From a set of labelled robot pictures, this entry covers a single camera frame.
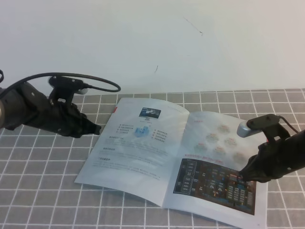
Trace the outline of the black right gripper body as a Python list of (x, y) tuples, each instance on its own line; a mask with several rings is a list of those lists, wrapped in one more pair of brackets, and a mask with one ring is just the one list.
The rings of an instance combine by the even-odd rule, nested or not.
[(262, 144), (258, 154), (250, 157), (247, 164), (255, 167), (255, 181), (261, 183), (297, 171), (301, 168), (301, 138), (290, 137), (275, 144)]

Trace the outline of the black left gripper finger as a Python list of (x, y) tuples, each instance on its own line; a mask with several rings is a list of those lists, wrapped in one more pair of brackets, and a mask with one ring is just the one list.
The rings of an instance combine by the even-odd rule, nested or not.
[(83, 135), (88, 135), (88, 134), (100, 135), (101, 129), (102, 127), (100, 125), (97, 125), (86, 118), (82, 122)]

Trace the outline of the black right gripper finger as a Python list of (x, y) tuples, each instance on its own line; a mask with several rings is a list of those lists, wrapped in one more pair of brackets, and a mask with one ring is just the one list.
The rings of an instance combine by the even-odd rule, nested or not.
[(240, 177), (243, 181), (255, 181), (256, 180), (256, 170), (252, 165), (246, 165), (240, 172)]

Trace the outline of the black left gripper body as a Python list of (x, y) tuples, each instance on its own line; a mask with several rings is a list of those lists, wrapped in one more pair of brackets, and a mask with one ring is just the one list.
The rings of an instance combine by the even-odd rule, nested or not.
[(48, 101), (47, 106), (39, 111), (35, 126), (42, 130), (80, 138), (87, 134), (86, 116), (74, 104)]

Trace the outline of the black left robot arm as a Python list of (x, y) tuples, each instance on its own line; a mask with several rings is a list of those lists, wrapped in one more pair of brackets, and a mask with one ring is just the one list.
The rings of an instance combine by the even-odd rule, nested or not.
[(25, 125), (74, 138), (99, 135), (101, 126), (90, 121), (72, 103), (76, 91), (75, 86), (54, 85), (46, 97), (30, 83), (23, 83), (1, 98), (0, 126), (12, 131)]

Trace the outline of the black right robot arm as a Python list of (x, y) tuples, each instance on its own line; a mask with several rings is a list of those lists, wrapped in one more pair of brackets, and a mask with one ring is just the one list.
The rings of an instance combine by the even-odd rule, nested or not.
[(239, 172), (244, 181), (266, 183), (305, 167), (305, 132), (265, 142)]

